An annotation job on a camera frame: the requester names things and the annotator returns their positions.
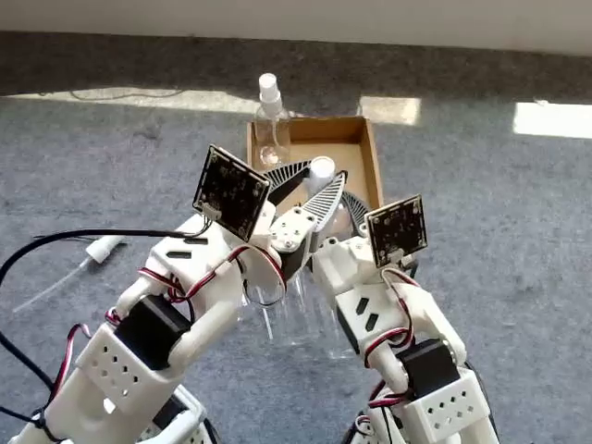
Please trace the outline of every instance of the ventilation hole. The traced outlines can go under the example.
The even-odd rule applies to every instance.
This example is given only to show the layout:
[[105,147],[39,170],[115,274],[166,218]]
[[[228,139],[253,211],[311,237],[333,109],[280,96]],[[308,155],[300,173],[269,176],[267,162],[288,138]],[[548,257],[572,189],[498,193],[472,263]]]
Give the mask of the ventilation hole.
[[191,259],[191,252],[168,252],[166,257],[171,259]]
[[363,312],[365,312],[366,307],[368,306],[369,302],[370,302],[370,300],[368,298],[360,298],[360,301],[358,302],[358,306],[355,309],[355,313],[357,315],[361,315]]
[[103,400],[103,408],[107,414],[111,414],[115,410],[115,404],[108,398],[105,398]]
[[183,241],[189,245],[207,245],[207,238],[188,238]]
[[377,320],[378,320],[378,314],[376,314],[376,313],[370,314],[370,316],[368,317],[368,322],[366,322],[366,331],[374,330]]

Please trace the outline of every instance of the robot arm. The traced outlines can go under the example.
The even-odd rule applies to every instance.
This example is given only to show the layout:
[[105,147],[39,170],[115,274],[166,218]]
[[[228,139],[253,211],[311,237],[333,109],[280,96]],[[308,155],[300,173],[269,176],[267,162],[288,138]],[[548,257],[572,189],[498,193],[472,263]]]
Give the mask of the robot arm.
[[[399,271],[399,261],[386,265],[397,277],[390,282],[373,258],[365,237],[328,239],[313,256],[313,270],[351,346],[386,382],[365,411],[376,442],[498,444],[475,373],[463,366],[458,333],[432,295]],[[412,326],[429,339],[403,344]],[[362,433],[350,438],[374,442]]]

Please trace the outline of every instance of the black cable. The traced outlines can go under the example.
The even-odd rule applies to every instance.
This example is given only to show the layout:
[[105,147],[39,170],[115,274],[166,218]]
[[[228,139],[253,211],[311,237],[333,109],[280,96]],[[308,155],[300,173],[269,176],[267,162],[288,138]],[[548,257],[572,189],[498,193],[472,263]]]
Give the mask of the black cable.
[[13,418],[17,418],[20,421],[24,421],[25,423],[32,423],[34,424],[35,421],[29,418],[26,414],[15,412],[14,410],[7,409],[6,407],[2,407],[0,405],[0,413],[7,414],[8,416],[12,416]]
[[195,309],[193,308],[193,304],[191,303],[191,299],[187,300],[187,305],[189,306],[189,321],[192,324],[195,324]]
[[[45,234],[39,234],[37,236],[33,236],[34,239],[41,239],[44,238]],[[62,241],[74,241],[74,242],[84,242],[84,243],[93,243],[94,241],[98,241],[97,238],[91,238],[88,236],[75,236],[73,238],[62,239]],[[119,245],[128,245],[126,242],[120,242]]]
[[409,277],[411,279],[415,278],[415,273],[417,273],[417,268],[419,268],[419,262],[415,262],[415,264],[413,265],[413,267],[411,268],[411,271],[409,272]]
[[487,404],[489,405],[489,421],[491,421],[491,426],[493,427],[493,431],[496,432],[496,437],[498,437],[498,440],[499,440],[500,434],[498,433],[498,428],[496,427],[496,420],[493,418],[493,408],[491,407],[491,402],[489,402],[489,396],[487,395],[487,391],[485,390],[485,384],[483,383],[483,379],[481,379],[479,372],[477,372],[475,366],[472,365],[469,362],[469,360],[464,361],[464,366],[466,368],[468,368],[469,370],[473,370],[473,372],[475,373],[475,377],[477,378],[477,382],[479,383],[479,387],[481,388],[481,391],[483,391],[483,395],[485,396],[485,401],[487,401]]
[[388,444],[392,444],[392,436],[390,435],[390,425],[389,425],[389,419],[387,418],[387,412],[385,411],[385,407],[381,407],[380,411],[382,412],[382,417],[385,420],[385,427],[387,428],[387,433],[388,433]]

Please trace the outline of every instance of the cardboard box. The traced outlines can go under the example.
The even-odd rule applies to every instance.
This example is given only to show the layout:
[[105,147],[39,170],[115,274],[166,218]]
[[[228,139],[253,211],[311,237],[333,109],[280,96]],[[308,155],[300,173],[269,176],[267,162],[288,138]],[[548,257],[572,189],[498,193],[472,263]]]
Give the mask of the cardboard box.
[[[347,191],[357,195],[372,209],[384,205],[374,134],[367,119],[296,117],[290,121],[290,137],[291,162],[312,159],[318,155],[331,157],[337,171],[348,171]],[[247,127],[247,161],[255,169],[263,169],[257,153],[253,123]],[[303,202],[305,196],[303,188],[299,187],[282,203],[279,210],[285,211]]]

